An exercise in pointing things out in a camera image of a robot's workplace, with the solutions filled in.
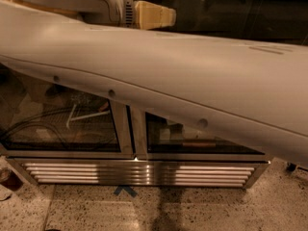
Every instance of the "blue tape mark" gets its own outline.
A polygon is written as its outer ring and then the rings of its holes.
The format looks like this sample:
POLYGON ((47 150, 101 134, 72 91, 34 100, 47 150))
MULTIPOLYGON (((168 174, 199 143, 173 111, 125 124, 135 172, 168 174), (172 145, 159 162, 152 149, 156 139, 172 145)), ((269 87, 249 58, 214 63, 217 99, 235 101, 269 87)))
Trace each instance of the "blue tape mark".
POLYGON ((131 187, 129 187, 129 186, 118 186, 115 189, 114 194, 115 195, 119 195, 122 192, 122 190, 127 191, 127 193, 130 194, 132 197, 137 196, 137 193, 131 187))

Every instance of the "brown container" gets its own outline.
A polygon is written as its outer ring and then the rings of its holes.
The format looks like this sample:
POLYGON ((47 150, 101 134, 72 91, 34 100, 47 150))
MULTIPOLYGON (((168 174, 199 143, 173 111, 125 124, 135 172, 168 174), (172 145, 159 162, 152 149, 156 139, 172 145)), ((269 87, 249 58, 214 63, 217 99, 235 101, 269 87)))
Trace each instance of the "brown container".
POLYGON ((22 186, 22 181, 8 167, 0 168, 0 184, 7 189, 17 191, 22 186))

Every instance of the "white robotic arm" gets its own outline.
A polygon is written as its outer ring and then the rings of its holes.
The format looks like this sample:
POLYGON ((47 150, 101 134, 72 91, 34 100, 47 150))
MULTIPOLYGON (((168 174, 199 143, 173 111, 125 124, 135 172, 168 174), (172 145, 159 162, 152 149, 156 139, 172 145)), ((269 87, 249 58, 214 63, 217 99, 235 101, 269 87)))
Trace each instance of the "white robotic arm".
POLYGON ((305 47, 91 25, 6 0, 0 14, 8 68, 308 167, 305 47))

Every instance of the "terrazzo floor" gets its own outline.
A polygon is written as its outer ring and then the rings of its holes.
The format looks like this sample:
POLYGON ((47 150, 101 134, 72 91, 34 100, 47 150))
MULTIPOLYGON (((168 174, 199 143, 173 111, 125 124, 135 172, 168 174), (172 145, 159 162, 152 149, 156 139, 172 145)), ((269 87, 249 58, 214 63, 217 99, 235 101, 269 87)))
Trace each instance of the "terrazzo floor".
POLYGON ((116 187, 25 183, 0 201, 0 230, 306 231, 308 173, 285 168, 273 160, 249 190, 133 187, 135 197, 115 195, 116 187))

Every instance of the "floor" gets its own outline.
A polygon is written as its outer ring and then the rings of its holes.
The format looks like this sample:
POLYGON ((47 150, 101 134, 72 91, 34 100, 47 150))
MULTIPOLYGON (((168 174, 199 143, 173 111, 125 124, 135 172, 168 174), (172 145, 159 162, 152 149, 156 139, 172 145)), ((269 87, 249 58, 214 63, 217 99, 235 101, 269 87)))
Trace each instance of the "floor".
MULTIPOLYGON (((0 160, 0 166, 6 162, 0 160)), ((40 185, 0 186, 1 230, 308 230, 308 173, 273 160, 249 190, 40 185)))

